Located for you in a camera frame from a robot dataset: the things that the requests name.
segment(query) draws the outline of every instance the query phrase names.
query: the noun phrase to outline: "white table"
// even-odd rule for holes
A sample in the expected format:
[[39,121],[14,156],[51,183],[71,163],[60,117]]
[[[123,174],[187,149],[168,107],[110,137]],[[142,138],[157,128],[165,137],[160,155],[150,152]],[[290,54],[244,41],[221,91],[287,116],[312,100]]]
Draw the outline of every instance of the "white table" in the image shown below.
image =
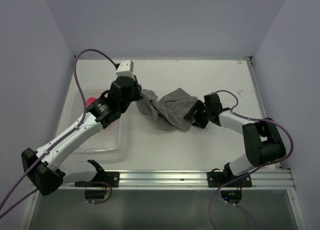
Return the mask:
[[[80,60],[77,66],[84,89],[109,89],[116,79],[107,60]],[[153,90],[159,99],[177,88],[203,100],[217,90],[229,90],[239,97],[236,111],[261,117],[257,96],[246,61],[236,60],[134,60],[134,74],[144,89]],[[57,133],[68,127],[73,98],[78,91],[72,78]],[[222,105],[235,100],[219,93]],[[244,153],[242,135],[209,123],[205,129],[192,126],[188,132],[157,129],[150,116],[138,112],[132,103],[123,118],[123,141],[117,150],[97,154],[73,153],[67,162],[94,159],[109,170],[212,170]]]

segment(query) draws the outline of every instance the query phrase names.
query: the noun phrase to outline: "gray cloth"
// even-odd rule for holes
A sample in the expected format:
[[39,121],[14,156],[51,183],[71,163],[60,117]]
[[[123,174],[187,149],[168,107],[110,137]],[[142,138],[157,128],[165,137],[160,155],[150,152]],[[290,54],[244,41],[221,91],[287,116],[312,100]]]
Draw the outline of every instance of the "gray cloth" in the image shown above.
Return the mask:
[[154,91],[143,89],[143,99],[136,102],[140,113],[153,117],[160,129],[172,131],[181,129],[188,131],[191,127],[191,120],[184,119],[198,98],[190,96],[181,88],[165,95],[160,101]]

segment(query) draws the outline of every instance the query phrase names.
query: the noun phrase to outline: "gray wall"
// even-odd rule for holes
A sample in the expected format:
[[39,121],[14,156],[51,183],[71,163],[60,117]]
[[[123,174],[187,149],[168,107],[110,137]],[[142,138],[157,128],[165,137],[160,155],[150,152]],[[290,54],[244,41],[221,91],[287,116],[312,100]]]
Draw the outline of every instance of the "gray wall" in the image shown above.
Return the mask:
[[[21,152],[48,142],[71,80],[73,57],[45,0],[0,0],[0,199],[22,174]],[[26,179],[4,209],[30,191]],[[17,229],[25,203],[0,220]]]
[[284,1],[47,0],[74,55],[149,59],[253,56]]
[[290,167],[309,229],[319,229],[320,0],[286,0],[253,58],[266,112],[293,135]]

